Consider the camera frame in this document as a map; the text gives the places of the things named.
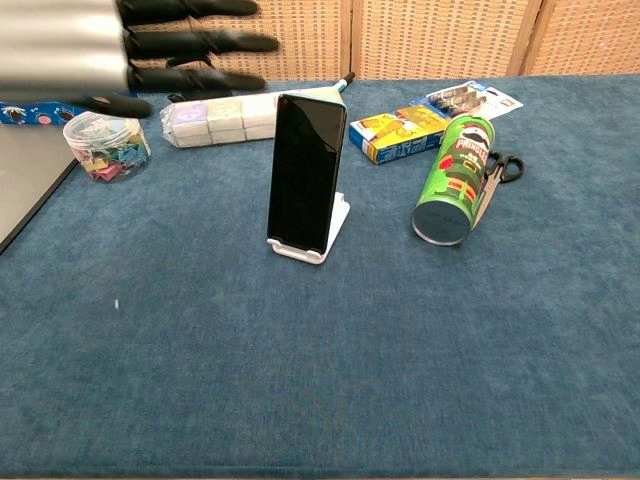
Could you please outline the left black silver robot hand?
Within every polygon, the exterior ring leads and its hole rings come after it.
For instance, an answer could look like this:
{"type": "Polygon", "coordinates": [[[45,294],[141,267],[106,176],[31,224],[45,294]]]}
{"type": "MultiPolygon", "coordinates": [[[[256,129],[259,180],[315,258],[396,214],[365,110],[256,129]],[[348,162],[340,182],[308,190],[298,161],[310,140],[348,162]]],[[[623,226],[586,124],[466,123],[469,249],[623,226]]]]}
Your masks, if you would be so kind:
{"type": "Polygon", "coordinates": [[[153,31],[189,17],[251,16],[254,1],[4,1],[1,100],[58,101],[116,117],[145,118],[138,93],[261,90],[251,74],[141,67],[141,60],[200,60],[210,54],[270,53],[276,38],[234,30],[153,31]]]}

